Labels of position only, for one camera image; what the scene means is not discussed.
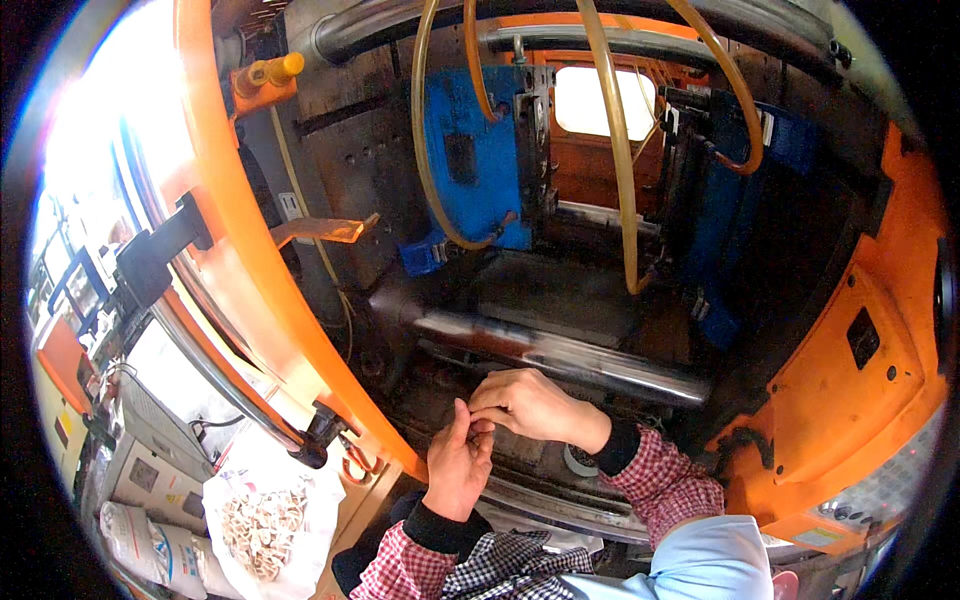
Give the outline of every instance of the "person's right hand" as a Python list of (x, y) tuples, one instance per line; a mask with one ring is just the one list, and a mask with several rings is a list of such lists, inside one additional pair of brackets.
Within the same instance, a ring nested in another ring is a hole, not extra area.
[(494, 371), (470, 397), (474, 431), (488, 421), (534, 440), (566, 442), (596, 454), (610, 438), (610, 417), (574, 399), (536, 369)]

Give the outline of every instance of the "black bracket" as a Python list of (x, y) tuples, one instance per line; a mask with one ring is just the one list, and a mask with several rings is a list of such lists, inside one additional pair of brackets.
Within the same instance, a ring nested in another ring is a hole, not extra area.
[(347, 430), (357, 437), (360, 437), (360, 433), (319, 400), (313, 401), (313, 407), (316, 409), (313, 419), (307, 425), (306, 431), (302, 432), (303, 445), (300, 450), (288, 450), (287, 453), (310, 468), (323, 468), (326, 465), (326, 447), (332, 444), (338, 435)]
[(716, 468), (713, 470), (713, 477), (720, 481), (726, 487), (727, 482), (720, 478), (723, 471), (727, 468), (730, 459), (733, 458), (733, 451), (745, 445), (755, 444), (760, 453), (760, 463), (766, 470), (773, 470), (774, 467), (774, 446), (773, 442), (767, 443), (763, 435), (749, 427), (735, 427), (729, 436), (724, 436), (717, 441), (717, 451), (720, 454), (720, 460), (717, 461)]
[(182, 208), (153, 233), (142, 230), (117, 254), (117, 271), (140, 308), (149, 308), (163, 296), (173, 276), (167, 263), (191, 243), (197, 250), (213, 247), (197, 201), (187, 192), (180, 198)]

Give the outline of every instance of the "hand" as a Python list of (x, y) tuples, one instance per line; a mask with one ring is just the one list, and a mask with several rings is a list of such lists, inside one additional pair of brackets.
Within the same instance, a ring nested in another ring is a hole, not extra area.
[(576, 400), (536, 369), (495, 371), (470, 397), (474, 431), (490, 431), (487, 421), (534, 440), (555, 440), (596, 454), (610, 438), (610, 417), (589, 402)]
[(477, 433), (467, 440), (470, 412), (460, 398), (454, 400), (453, 422), (433, 438), (426, 454), (430, 486), (423, 506), (451, 520), (467, 522), (480, 492), (487, 487), (493, 463), (493, 433)]

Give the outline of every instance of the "checkered shirt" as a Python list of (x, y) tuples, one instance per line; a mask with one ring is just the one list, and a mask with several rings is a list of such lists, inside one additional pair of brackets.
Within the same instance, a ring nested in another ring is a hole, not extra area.
[[(637, 427), (640, 443), (633, 460), (613, 477), (601, 474), (630, 501), (656, 548), (674, 525), (692, 516), (723, 514), (723, 490), (700, 466), (664, 442), (653, 430)], [(543, 549), (546, 532), (488, 533), (469, 558), (442, 554), (413, 541), (401, 521), (384, 535), (376, 559), (360, 575), (353, 600), (568, 600), (575, 596), (557, 578), (561, 573), (592, 573), (585, 548), (559, 554)]]

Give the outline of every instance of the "black cable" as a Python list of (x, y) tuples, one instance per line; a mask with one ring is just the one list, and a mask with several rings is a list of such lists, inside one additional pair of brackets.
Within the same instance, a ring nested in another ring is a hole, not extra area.
[(192, 421), (190, 421), (190, 426), (193, 427), (194, 425), (198, 424), (202, 429), (206, 429), (207, 427), (230, 427), (231, 425), (235, 425), (245, 418), (246, 418), (245, 415), (237, 415), (231, 420), (225, 420), (224, 422), (220, 422), (220, 423), (211, 422), (209, 420), (203, 420), (203, 419), (193, 419)]

